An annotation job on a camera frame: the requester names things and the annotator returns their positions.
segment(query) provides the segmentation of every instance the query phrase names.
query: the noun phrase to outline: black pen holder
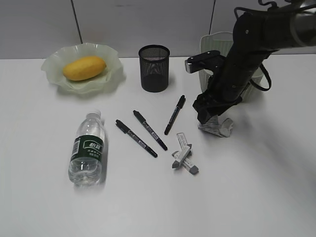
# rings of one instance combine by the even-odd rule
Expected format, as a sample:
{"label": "black pen holder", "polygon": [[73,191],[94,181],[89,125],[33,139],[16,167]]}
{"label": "black pen holder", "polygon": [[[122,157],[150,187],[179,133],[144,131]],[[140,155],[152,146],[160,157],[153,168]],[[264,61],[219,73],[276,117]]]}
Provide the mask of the black pen holder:
{"label": "black pen holder", "polygon": [[147,45],[138,54],[142,88],[148,92],[165,90],[169,84],[169,49],[161,45]]}

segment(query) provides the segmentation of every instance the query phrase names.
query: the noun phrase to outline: eraser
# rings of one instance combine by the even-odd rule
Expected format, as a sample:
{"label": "eraser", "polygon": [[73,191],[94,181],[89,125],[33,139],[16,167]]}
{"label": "eraser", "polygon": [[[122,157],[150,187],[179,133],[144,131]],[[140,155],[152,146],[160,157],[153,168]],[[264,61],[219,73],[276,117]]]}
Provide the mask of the eraser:
{"label": "eraser", "polygon": [[198,168],[194,165],[190,170],[189,172],[193,175],[197,174],[198,173]]}
{"label": "eraser", "polygon": [[191,145],[185,145],[183,150],[180,152],[179,156],[176,158],[176,161],[179,164],[175,164],[175,162],[172,165],[172,168],[179,168],[181,166],[181,164],[183,163],[183,161],[185,160],[185,158],[188,156],[189,152],[191,150]]}
{"label": "eraser", "polygon": [[183,132],[177,133],[177,138],[180,144],[181,149],[183,150],[184,146],[186,146],[188,144],[186,136],[184,135]]}
{"label": "eraser", "polygon": [[173,169],[179,168],[179,166],[180,166],[180,163],[178,161],[176,161],[176,160],[172,164],[172,168]]}
{"label": "eraser", "polygon": [[[180,154],[180,152],[174,152],[173,154],[172,154],[172,156],[174,157],[174,158],[177,158],[178,156],[179,156],[179,154]],[[183,161],[183,166],[185,167],[185,169],[187,170],[187,171],[189,171],[191,174],[197,174],[198,173],[198,167],[196,166],[196,165],[194,165],[194,164],[192,164],[191,163],[191,161],[188,159],[188,158],[186,158],[184,161]]]}

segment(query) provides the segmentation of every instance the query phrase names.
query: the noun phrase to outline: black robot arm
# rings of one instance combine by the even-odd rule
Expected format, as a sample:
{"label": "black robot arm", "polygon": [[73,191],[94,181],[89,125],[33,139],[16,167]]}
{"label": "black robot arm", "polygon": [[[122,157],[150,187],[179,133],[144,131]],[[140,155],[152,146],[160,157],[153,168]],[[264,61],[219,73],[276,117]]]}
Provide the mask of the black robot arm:
{"label": "black robot arm", "polygon": [[273,52],[316,45],[316,0],[292,0],[280,8],[270,4],[268,11],[235,9],[235,14],[238,10],[245,13],[237,19],[234,44],[226,58],[210,51],[186,60],[188,73],[213,72],[207,90],[193,104],[202,124],[242,101],[240,95],[251,77],[259,67],[265,71],[262,62]]}

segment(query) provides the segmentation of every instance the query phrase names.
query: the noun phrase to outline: black cable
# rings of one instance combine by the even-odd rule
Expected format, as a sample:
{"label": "black cable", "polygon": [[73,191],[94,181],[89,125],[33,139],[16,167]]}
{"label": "black cable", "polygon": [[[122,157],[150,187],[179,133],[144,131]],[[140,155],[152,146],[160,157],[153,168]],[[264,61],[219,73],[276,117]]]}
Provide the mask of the black cable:
{"label": "black cable", "polygon": [[277,3],[275,1],[269,1],[269,2],[263,3],[262,0],[258,0],[258,3],[261,6],[271,5],[271,7],[269,7],[269,9],[277,9],[278,8]]}
{"label": "black cable", "polygon": [[266,79],[267,79],[267,81],[268,81],[269,88],[264,88],[264,87],[259,86],[257,83],[255,83],[255,82],[253,81],[253,79],[251,79],[249,82],[250,82],[250,84],[251,84],[254,88],[256,88],[256,89],[258,89],[258,90],[261,90],[261,91],[268,91],[268,90],[271,89],[271,86],[272,86],[271,77],[270,77],[270,75],[269,75],[269,73],[268,73],[268,70],[265,68],[265,66],[263,66],[263,64],[260,65],[260,69],[262,70],[263,74],[265,75],[265,77],[266,77]]}
{"label": "black cable", "polygon": [[235,14],[236,19],[239,18],[237,11],[238,11],[238,10],[235,8],[235,9],[234,9],[234,14]]}

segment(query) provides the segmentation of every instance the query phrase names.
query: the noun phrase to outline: white wall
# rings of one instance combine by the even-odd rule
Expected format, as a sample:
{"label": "white wall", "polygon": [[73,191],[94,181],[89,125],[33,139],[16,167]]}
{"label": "white wall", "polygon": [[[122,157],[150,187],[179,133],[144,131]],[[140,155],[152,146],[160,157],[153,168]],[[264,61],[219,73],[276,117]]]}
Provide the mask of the white wall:
{"label": "white wall", "polygon": [[[274,0],[278,6],[287,5],[289,3],[284,0]],[[213,16],[213,24],[211,32],[233,31],[236,17],[234,15],[235,7],[242,6],[256,10],[266,10],[266,6],[260,6],[257,0],[216,0],[215,11]],[[305,47],[295,49],[280,50],[277,54],[292,54],[292,53],[316,53],[316,47]]]}
{"label": "white wall", "polygon": [[210,27],[213,0],[74,0],[83,42],[107,44],[120,57],[138,57],[148,44],[171,56],[199,53]]}
{"label": "white wall", "polygon": [[79,44],[70,0],[1,0],[0,59],[46,58]]}

